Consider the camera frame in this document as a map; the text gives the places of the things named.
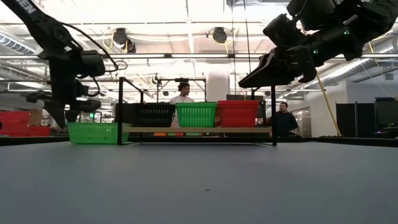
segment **white column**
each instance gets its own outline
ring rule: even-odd
[[[206,76],[207,101],[226,100],[229,94],[229,65],[209,65]]]

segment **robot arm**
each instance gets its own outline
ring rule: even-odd
[[[90,76],[95,80],[95,77],[103,75],[105,66],[101,55],[96,50],[83,50],[64,27],[69,26],[68,24],[46,15],[32,0],[1,1],[23,21],[32,37],[43,48],[39,57],[49,61],[52,96],[39,92],[27,97],[27,100],[29,102],[44,100],[62,107],[58,114],[51,114],[54,118],[58,118],[56,121],[60,126],[65,124],[63,119],[65,105],[70,105],[70,110],[66,114],[69,122],[74,122],[81,111],[96,111],[101,106],[99,101],[76,100],[81,95],[89,95],[88,87],[83,86],[76,77]]]
[[[339,54],[347,61],[358,58],[367,42],[388,32],[398,16],[397,0],[292,0],[288,19],[281,14],[263,30],[276,44],[260,57],[259,66],[239,82],[243,88],[287,85],[313,80],[316,67]],[[297,29],[318,30],[305,35]]]

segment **person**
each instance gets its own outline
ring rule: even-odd
[[[194,100],[188,97],[189,90],[190,90],[189,83],[180,83],[178,85],[178,90],[179,90],[180,94],[178,96],[173,97],[170,100],[171,105],[175,105],[176,103],[194,103]],[[177,113],[174,113],[172,127],[175,127],[175,128],[180,127],[178,125]]]
[[[287,137],[290,134],[299,134],[299,126],[296,122],[294,115],[287,111],[288,104],[281,102],[279,105],[279,111],[276,112],[277,119],[277,132],[278,137]],[[268,119],[268,123],[272,124],[272,117]]]

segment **table surface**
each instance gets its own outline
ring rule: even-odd
[[[398,149],[69,142],[0,148],[0,223],[398,223]]]

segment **black plastic basket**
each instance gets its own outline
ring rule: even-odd
[[[116,105],[116,121],[119,105]],[[123,123],[135,127],[170,127],[175,111],[174,105],[157,103],[123,103]]]

